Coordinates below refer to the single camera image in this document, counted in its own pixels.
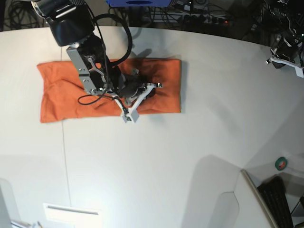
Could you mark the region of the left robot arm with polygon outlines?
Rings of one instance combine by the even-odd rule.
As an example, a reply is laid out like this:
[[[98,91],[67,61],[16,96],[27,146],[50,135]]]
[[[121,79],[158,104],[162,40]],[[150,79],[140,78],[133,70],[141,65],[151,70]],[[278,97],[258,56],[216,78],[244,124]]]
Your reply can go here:
[[[302,0],[265,0],[261,3],[261,26],[274,38],[270,52],[276,61],[268,60],[276,69],[286,62],[304,66],[304,2]]]

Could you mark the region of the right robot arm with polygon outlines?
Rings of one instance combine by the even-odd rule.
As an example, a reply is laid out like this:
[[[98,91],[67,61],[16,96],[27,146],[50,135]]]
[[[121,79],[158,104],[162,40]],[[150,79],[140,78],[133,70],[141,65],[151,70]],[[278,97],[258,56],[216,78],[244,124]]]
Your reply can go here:
[[[161,83],[150,83],[137,69],[124,74],[119,64],[130,55],[133,38],[128,25],[115,14],[94,16],[84,0],[32,0],[33,10],[48,23],[54,39],[60,47],[67,47],[75,69],[78,71],[87,96],[98,100],[109,97],[131,105],[134,100],[145,99]],[[111,18],[124,28],[128,47],[116,61],[110,61],[102,35],[96,36],[98,20]]]

